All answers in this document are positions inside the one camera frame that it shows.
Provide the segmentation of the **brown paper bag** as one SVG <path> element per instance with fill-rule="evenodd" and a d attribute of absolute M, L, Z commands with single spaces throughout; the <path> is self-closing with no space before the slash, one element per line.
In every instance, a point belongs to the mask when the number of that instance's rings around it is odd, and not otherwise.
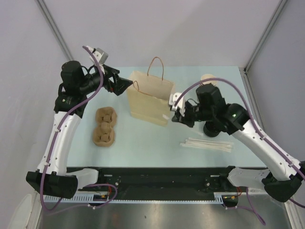
<path fill-rule="evenodd" d="M 164 64 L 162 65 L 162 75 L 150 74 L 151 66 L 147 72 L 133 71 L 129 77 L 132 81 L 127 88 L 127 97 L 131 116 L 159 126 L 167 126 L 170 115 L 168 102 L 171 94 L 175 92 L 175 83 L 168 81 L 164 77 Z"/>

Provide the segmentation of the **brown pulp cup carrier stack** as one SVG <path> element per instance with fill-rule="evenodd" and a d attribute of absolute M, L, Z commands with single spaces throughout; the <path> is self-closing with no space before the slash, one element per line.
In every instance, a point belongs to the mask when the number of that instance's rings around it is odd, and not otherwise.
<path fill-rule="evenodd" d="M 115 141 L 116 111 L 112 107 L 99 108 L 95 114 L 95 121 L 97 126 L 93 131 L 93 142 L 99 147 L 110 147 Z"/>

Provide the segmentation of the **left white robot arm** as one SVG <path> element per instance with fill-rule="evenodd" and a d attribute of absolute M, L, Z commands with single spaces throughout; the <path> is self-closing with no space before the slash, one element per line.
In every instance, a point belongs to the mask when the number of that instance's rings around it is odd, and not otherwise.
<path fill-rule="evenodd" d="M 98 170 L 84 168 L 67 172 L 67 159 L 73 136 L 83 117 L 88 103 L 87 95 L 96 92 L 99 86 L 119 96 L 133 84 L 119 76 L 119 70 L 101 65 L 102 71 L 93 65 L 94 73 L 84 73 L 78 61 L 69 61 L 61 67 L 62 83 L 54 107 L 52 133 L 44 156 L 36 171 L 29 171 L 26 181 L 41 197 L 72 198 L 83 187 L 99 191 L 105 186 L 105 178 Z"/>

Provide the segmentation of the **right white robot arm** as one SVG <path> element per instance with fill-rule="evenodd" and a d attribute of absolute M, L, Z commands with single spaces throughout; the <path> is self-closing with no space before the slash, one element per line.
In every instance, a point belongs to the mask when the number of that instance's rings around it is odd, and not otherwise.
<path fill-rule="evenodd" d="M 182 93 L 170 95 L 169 107 L 175 112 L 172 121 L 190 128 L 195 122 L 204 121 L 203 132 L 207 136 L 227 133 L 266 165 L 263 170 L 228 167 L 220 179 L 220 187 L 224 191 L 235 187 L 256 188 L 279 202 L 291 199 L 305 179 L 304 162 L 283 152 L 241 105 L 226 103 L 218 87 L 204 84 L 196 89 L 196 95 L 195 105 L 185 101 Z"/>

